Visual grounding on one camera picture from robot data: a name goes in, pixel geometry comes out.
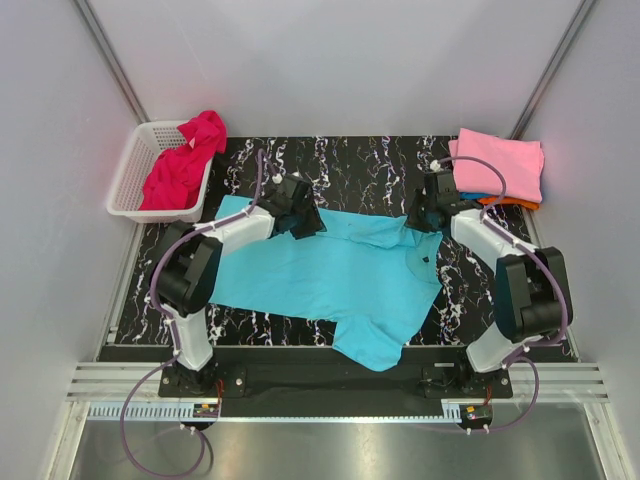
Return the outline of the cyan t shirt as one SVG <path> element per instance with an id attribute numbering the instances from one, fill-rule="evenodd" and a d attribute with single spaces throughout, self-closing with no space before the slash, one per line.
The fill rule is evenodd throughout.
<path id="1" fill-rule="evenodd" d="M 402 217 L 323 209 L 326 229 L 258 241 L 221 259 L 211 303 L 335 323 L 333 347 L 375 372 L 396 366 L 441 283 L 439 232 Z"/>

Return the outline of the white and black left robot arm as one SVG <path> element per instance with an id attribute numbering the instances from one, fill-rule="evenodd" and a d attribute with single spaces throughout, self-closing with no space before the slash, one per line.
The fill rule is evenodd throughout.
<path id="1" fill-rule="evenodd" d="M 223 257 L 284 233 L 300 240 L 325 230 L 312 184 L 294 174 L 276 177 L 263 193 L 220 220 L 200 226 L 172 223 L 150 277 L 152 303 L 174 343 L 173 363 L 164 371 L 196 396 L 218 385 L 213 347 L 206 339 L 206 306 Z"/>

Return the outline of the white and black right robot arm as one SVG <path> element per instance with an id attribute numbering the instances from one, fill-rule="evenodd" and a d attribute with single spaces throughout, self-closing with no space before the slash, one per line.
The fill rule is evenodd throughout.
<path id="1" fill-rule="evenodd" d="M 449 375 L 460 393 L 480 394 L 517 354 L 564 338 L 573 313 L 562 253 L 522 241 L 489 218 L 480 204 L 461 199 L 452 172 L 424 176 L 405 226 L 453 239 L 494 273 L 494 322 L 466 347 Z"/>

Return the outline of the black marbled table mat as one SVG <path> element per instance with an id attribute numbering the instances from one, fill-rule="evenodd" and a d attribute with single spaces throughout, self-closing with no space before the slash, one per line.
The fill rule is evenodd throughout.
<path id="1" fill-rule="evenodd" d="M 263 149 L 281 171 L 300 172 L 313 184 L 322 208 L 381 216 L 405 213 L 428 164 L 448 155 L 446 136 L 232 138 L 214 161 L 202 218 L 214 218 L 226 194 L 250 196 L 256 158 Z M 147 276 L 164 226 L 148 224 L 133 251 L 127 291 L 112 320 L 101 361 L 161 362 L 171 352 L 170 333 L 149 301 Z M 493 276 L 465 247 L 444 240 L 437 257 L 442 288 L 412 346 L 461 346 L 492 323 Z M 207 311 L 216 346 L 330 346 L 335 326 L 254 311 L 213 306 Z"/>

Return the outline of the blue folded t shirt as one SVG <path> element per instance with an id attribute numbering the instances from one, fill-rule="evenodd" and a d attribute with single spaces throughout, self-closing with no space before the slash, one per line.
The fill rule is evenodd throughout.
<path id="1" fill-rule="evenodd" d="M 487 193 L 460 192 L 459 195 L 460 195 L 460 198 L 463 200 L 473 200 L 473 201 L 480 201 L 482 199 L 491 197 L 491 195 Z"/>

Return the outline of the orange folded t shirt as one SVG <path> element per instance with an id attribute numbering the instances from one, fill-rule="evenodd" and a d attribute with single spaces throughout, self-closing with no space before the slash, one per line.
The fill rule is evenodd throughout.
<path id="1" fill-rule="evenodd" d="M 524 207 L 528 210 L 532 210 L 532 211 L 537 211 L 540 208 L 540 204 L 536 203 L 536 202 L 531 202 L 531 201 L 527 201 L 527 200 L 523 200 L 523 199 L 519 199 L 519 198 L 514 198 L 514 197 L 504 197 L 502 199 L 500 199 L 497 196 L 489 196 L 489 197 L 485 197 L 485 198 L 479 198 L 477 199 L 477 202 L 479 202 L 482 205 L 490 205 L 490 204 L 498 204 L 498 205 L 519 205 L 521 207 Z"/>

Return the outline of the pink folded t shirt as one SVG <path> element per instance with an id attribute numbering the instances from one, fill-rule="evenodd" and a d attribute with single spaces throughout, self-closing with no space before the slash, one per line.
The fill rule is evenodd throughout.
<path id="1" fill-rule="evenodd" d="M 540 204 L 541 175 L 545 156 L 539 141 L 519 141 L 461 129 L 449 142 L 452 157 L 468 156 L 483 160 L 497 169 L 506 182 L 506 197 Z M 456 187 L 464 193 L 498 196 L 502 183 L 488 167 L 469 160 L 455 160 Z"/>

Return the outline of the red t shirt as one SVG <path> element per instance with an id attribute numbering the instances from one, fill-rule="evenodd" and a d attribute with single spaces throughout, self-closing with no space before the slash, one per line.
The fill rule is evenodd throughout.
<path id="1" fill-rule="evenodd" d="M 143 185 L 142 211 L 192 208 L 205 167 L 227 146 L 227 129 L 217 112 L 203 111 L 177 127 L 185 144 L 164 150 Z"/>

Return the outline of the white plastic basket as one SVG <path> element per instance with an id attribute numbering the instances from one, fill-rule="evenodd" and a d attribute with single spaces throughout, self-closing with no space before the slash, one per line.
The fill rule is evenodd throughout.
<path id="1" fill-rule="evenodd" d="M 140 210 L 143 186 L 153 169 L 157 157 L 166 149 L 185 144 L 178 126 L 181 121 L 154 121 L 140 124 L 130 135 L 121 154 L 109 190 L 106 209 L 109 214 L 124 217 L 138 224 L 161 224 L 174 221 L 197 223 L 202 217 L 209 174 L 210 160 L 203 173 L 195 204 L 181 210 Z"/>

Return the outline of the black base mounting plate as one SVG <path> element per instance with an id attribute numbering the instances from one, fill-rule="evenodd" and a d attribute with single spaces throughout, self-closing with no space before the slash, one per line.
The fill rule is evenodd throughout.
<path id="1" fill-rule="evenodd" d="M 442 401 L 513 396 L 504 370 L 475 374 L 461 347 L 410 346 L 399 363 L 374 372 L 329 347 L 217 347 L 203 372 L 164 369 L 159 394 L 222 396 L 225 419 L 336 421 L 348 417 L 427 417 Z"/>

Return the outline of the aluminium frame rail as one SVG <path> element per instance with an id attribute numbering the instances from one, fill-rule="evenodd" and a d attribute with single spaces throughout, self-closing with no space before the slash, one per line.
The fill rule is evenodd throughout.
<path id="1" fill-rule="evenodd" d="M 82 362 L 76 366 L 67 397 L 70 401 L 122 401 L 134 385 L 158 362 Z M 538 363 L 540 403 L 606 403 L 608 391 L 595 363 Z M 509 370 L 514 400 L 533 393 L 534 375 L 525 363 Z"/>

